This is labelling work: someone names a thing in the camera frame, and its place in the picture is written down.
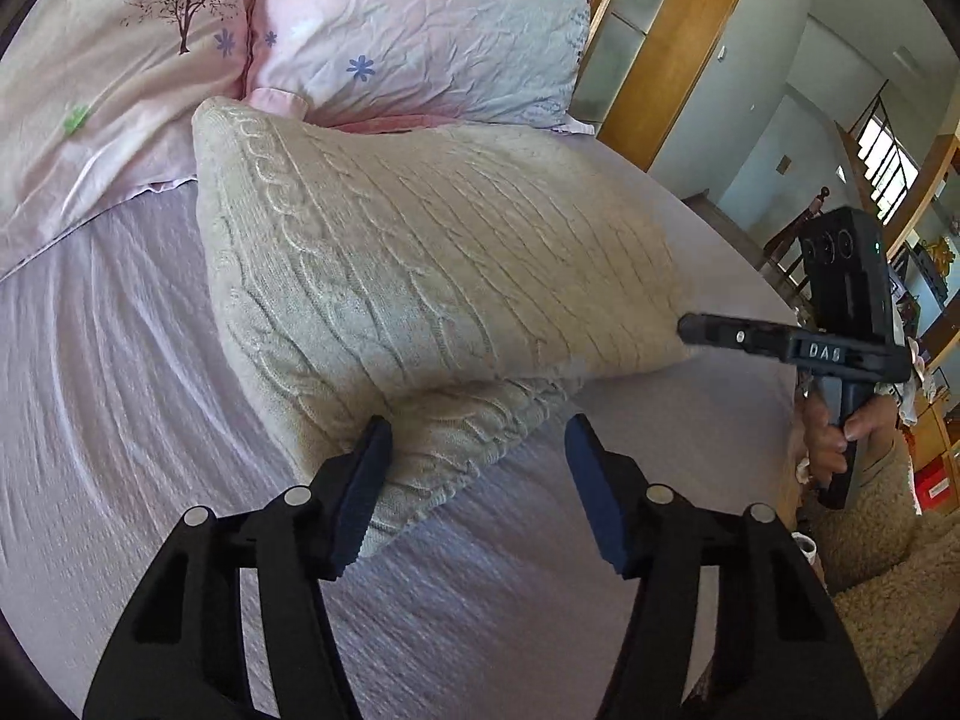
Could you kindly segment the beige fleece sleeve forearm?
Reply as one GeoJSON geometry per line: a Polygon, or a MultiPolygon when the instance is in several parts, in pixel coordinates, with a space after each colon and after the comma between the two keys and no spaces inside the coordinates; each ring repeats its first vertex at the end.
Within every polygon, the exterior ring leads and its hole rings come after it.
{"type": "Polygon", "coordinates": [[[880,715],[918,679],[958,613],[958,515],[916,509],[907,444],[861,476],[851,507],[809,499],[825,583],[853,642],[880,715]]]}

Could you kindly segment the person's right hand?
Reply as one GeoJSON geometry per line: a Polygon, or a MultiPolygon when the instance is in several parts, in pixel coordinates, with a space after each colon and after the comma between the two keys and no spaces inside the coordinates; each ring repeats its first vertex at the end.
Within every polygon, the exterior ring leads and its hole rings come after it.
{"type": "Polygon", "coordinates": [[[874,395],[841,427],[832,423],[832,413],[815,388],[807,395],[799,395],[797,409],[804,431],[802,442],[809,457],[809,473],[820,488],[828,488],[833,476],[846,472],[844,454],[851,442],[862,452],[857,468],[866,470],[882,460],[900,436],[896,429],[898,405],[889,395],[874,395]]]}

